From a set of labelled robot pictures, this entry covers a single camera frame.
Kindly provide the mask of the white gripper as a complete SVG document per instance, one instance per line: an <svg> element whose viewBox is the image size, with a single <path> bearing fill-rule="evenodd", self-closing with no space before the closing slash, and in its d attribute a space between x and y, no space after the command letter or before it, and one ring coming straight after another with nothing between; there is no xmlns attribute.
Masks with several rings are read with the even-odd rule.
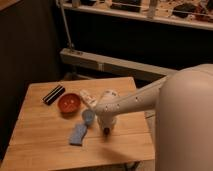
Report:
<svg viewBox="0 0 213 171"><path fill-rule="evenodd" d="M116 124L116 117L110 115L100 115L97 117L99 128L105 135L108 135Z"/></svg>

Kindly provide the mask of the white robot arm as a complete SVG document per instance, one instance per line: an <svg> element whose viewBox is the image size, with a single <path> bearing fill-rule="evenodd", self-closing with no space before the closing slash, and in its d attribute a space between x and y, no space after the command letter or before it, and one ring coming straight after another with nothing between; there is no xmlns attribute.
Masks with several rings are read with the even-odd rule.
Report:
<svg viewBox="0 0 213 171"><path fill-rule="evenodd" d="M105 100L109 118L156 110L156 171L213 171L213 64L179 70L127 96Z"/></svg>

